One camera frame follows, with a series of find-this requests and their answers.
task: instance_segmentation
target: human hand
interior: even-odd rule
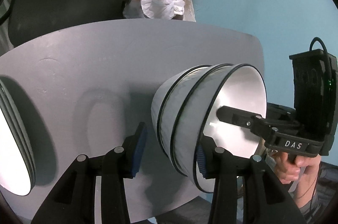
[[[276,161],[274,172],[283,184],[289,184],[299,178],[300,168],[306,167],[303,175],[299,179],[297,188],[294,192],[294,200],[298,208],[307,204],[315,194],[315,186],[319,172],[319,164],[322,157],[317,155],[314,158],[297,156],[295,163],[288,161],[288,154],[277,152],[273,155]]]
[[[317,176],[321,156],[314,158],[298,155],[295,163],[288,161],[288,153],[277,152],[272,156],[276,161],[274,172],[283,184],[289,184],[299,178],[300,168],[306,167],[304,175],[307,177]]]

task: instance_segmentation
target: gray table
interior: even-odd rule
[[[1,189],[9,205],[32,219],[78,154],[99,156],[121,145],[139,121],[146,122],[149,136],[141,171],[125,179],[131,221],[195,198],[199,190],[175,172],[156,142],[151,101],[171,76],[195,65],[225,62],[246,62],[263,73],[260,42],[232,30],[157,19],[72,27],[1,56],[0,75],[21,113],[37,167],[37,183],[28,196]]]

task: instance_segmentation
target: white plastic bag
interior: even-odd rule
[[[183,0],[141,0],[143,13],[149,18],[172,19],[183,15]]]

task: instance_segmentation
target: finger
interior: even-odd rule
[[[295,165],[298,167],[318,166],[322,157],[317,155],[316,157],[305,157],[298,155],[295,159]]]
[[[297,155],[296,159],[295,159],[295,165],[297,167],[307,167],[309,165],[309,159],[306,156],[301,156],[301,155]]]
[[[270,152],[269,156],[271,156],[272,158],[274,158],[275,155],[276,155],[277,153],[278,153],[278,151],[272,150],[272,151]]]
[[[288,162],[288,156],[289,156],[288,153],[285,153],[285,152],[278,152],[278,153],[277,153],[277,156],[280,157],[280,159],[283,163]]]
[[[321,159],[322,157],[320,155],[316,156],[315,158],[309,158],[308,166],[306,166],[304,174],[305,175],[317,175]]]
[[[291,180],[285,180],[285,179],[280,179],[279,180],[282,184],[290,184],[292,181]]]
[[[276,176],[279,178],[279,180],[288,180],[288,181],[295,181],[299,178],[298,174],[287,174],[284,172],[281,172],[280,170],[275,171]]]
[[[283,155],[281,156],[276,156],[275,161],[276,161],[276,166],[280,168],[283,172],[285,173],[299,173],[300,168],[297,167],[294,164],[291,164],[289,161],[285,161],[285,158],[282,158]]]

